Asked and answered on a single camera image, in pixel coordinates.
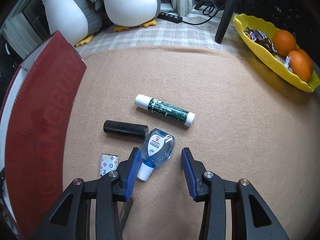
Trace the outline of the yellow fruit bowl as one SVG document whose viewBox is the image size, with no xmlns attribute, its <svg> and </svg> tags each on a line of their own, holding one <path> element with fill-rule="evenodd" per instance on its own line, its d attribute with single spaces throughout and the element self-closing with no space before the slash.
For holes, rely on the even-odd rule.
<svg viewBox="0 0 320 240">
<path fill-rule="evenodd" d="M 274 33 L 279 30 L 274 24 L 246 14 L 235 15 L 233 24 L 254 55 L 282 79 L 308 93 L 319 87 L 319 77 L 315 72 L 309 81 L 304 82 L 290 71 L 289 61 L 281 59 L 272 43 Z"/>
</svg>

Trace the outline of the small plush penguin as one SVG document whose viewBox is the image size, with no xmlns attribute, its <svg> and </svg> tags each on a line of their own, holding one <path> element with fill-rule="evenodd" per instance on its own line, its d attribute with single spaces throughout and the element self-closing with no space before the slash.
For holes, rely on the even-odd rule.
<svg viewBox="0 0 320 240">
<path fill-rule="evenodd" d="M 133 27 L 150 27 L 157 24 L 161 0 L 103 0 L 113 31 L 120 32 Z"/>
</svg>

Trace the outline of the green white glue stick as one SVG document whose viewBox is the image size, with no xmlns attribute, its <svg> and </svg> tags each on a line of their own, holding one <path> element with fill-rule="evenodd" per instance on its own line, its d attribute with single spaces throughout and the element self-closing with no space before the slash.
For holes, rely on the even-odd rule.
<svg viewBox="0 0 320 240">
<path fill-rule="evenodd" d="M 195 113 L 193 112 L 143 94 L 136 96 L 135 106 L 184 124 L 187 127 L 190 127 L 195 119 Z"/>
</svg>

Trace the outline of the grey long spoon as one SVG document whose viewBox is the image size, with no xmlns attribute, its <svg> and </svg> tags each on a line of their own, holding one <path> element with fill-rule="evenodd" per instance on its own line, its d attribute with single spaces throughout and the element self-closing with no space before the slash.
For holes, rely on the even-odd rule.
<svg viewBox="0 0 320 240">
<path fill-rule="evenodd" d="M 119 215 L 120 229 L 122 231 L 124 231 L 127 219 L 131 211 L 132 204 L 133 204 L 133 198 L 130 197 L 122 206 L 122 209 Z"/>
</svg>

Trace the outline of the wrapped candy pile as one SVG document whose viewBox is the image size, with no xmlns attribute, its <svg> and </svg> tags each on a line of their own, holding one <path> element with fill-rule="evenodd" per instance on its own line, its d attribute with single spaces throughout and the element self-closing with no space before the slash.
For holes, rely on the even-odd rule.
<svg viewBox="0 0 320 240">
<path fill-rule="evenodd" d="M 289 57 L 286 56 L 285 58 L 282 58 L 277 51 L 274 48 L 274 45 L 272 41 L 263 33 L 262 31 L 258 29 L 250 29 L 247 27 L 244 30 L 244 34 L 253 42 L 261 45 L 264 47 L 269 53 L 271 53 L 279 62 L 281 62 L 290 72 L 292 72 L 292 69 L 289 67 Z"/>
</svg>

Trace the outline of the orange back right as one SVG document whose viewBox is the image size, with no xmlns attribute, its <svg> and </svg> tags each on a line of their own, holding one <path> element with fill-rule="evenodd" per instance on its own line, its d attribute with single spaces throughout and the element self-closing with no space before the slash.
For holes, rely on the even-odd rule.
<svg viewBox="0 0 320 240">
<path fill-rule="evenodd" d="M 299 52 L 301 55 L 304 56 L 306 62 L 308 63 L 308 67 L 310 69 L 310 73 L 313 73 L 313 61 L 312 61 L 311 57 L 307 54 L 306 51 L 304 51 L 301 48 L 298 48 L 297 52 Z"/>
</svg>

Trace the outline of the black cylinder tube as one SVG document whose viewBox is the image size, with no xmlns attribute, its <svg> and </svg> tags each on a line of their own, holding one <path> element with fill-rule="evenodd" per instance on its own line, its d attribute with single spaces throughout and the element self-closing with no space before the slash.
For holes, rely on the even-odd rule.
<svg viewBox="0 0 320 240">
<path fill-rule="evenodd" d="M 149 127 L 146 125 L 128 122 L 106 120 L 103 125 L 103 131 L 106 134 L 116 134 L 126 137 L 145 139 L 149 133 Z"/>
</svg>

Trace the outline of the clear blue sanitizer bottle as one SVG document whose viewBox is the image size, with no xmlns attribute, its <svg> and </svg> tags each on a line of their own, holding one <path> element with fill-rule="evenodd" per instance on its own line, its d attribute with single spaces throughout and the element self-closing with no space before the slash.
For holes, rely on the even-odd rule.
<svg viewBox="0 0 320 240">
<path fill-rule="evenodd" d="M 164 165 L 175 147 L 175 138 L 160 129 L 153 129 L 143 142 L 141 151 L 142 164 L 137 177 L 147 181 L 156 169 Z"/>
</svg>

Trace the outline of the patterned lighter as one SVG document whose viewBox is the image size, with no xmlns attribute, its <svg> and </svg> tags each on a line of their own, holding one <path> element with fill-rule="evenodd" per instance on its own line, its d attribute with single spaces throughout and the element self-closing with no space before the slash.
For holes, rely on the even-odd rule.
<svg viewBox="0 0 320 240">
<path fill-rule="evenodd" d="M 111 171 L 115 171 L 119 164 L 119 157 L 117 155 L 105 154 L 100 155 L 100 172 L 99 176 L 102 177 Z"/>
</svg>

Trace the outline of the large plush penguin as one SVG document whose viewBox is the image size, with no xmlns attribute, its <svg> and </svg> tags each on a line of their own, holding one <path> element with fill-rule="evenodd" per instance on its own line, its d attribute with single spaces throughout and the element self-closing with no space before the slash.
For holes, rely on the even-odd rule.
<svg viewBox="0 0 320 240">
<path fill-rule="evenodd" d="M 99 32 L 103 18 L 102 0 L 41 0 L 51 34 L 60 31 L 73 46 L 92 41 Z"/>
</svg>

